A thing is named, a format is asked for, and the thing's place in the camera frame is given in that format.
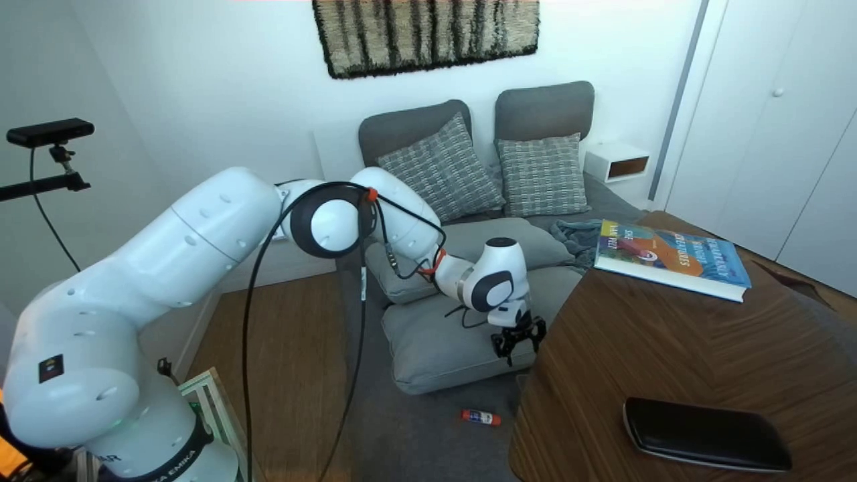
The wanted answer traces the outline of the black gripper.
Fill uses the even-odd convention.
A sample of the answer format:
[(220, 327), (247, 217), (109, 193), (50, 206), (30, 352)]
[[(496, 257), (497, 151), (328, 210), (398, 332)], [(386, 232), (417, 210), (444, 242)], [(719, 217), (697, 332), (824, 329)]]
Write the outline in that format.
[(545, 336), (545, 323), (540, 317), (532, 317), (529, 311), (520, 315), (517, 323), (511, 327), (501, 327), (492, 336), (492, 352), (501, 355), (507, 360), (509, 367), (515, 367), (511, 361), (511, 352), (521, 344), (529, 340), (532, 352), (540, 352)]

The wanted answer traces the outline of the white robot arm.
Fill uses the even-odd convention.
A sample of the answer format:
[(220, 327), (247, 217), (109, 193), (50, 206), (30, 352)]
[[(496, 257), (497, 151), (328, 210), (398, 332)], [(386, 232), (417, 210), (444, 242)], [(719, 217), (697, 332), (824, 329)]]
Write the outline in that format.
[(482, 315), (497, 356), (545, 336), (527, 303), (521, 246), (492, 237), (476, 261), (449, 254), (436, 213), (391, 173), (370, 167), (349, 181), (274, 189), (233, 167), (30, 301), (4, 371), (10, 435), (41, 450), (86, 450), (109, 482), (241, 482), (241, 457), (207, 430), (177, 384), (141, 361), (138, 332), (192, 307), (239, 264), (259, 261), (275, 237), (312, 257), (381, 238), (413, 274)]

